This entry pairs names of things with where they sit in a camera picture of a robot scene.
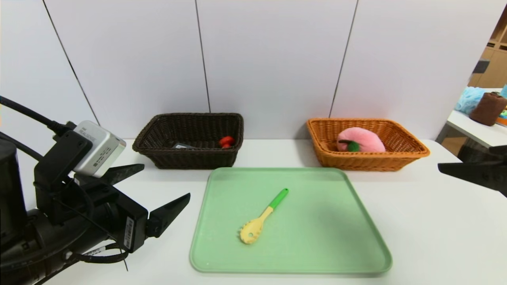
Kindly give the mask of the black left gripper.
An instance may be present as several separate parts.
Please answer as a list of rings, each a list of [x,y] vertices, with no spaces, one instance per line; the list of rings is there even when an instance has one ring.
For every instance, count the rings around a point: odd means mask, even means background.
[[[149,215],[146,208],[115,188],[115,184],[144,169],[144,164],[136,163],[111,167],[100,178],[74,176],[94,205],[93,222],[88,223],[87,231],[75,241],[75,251],[83,254],[107,239],[114,239],[122,250],[132,254],[144,244],[145,238],[159,238],[185,209],[191,199],[190,193]]]

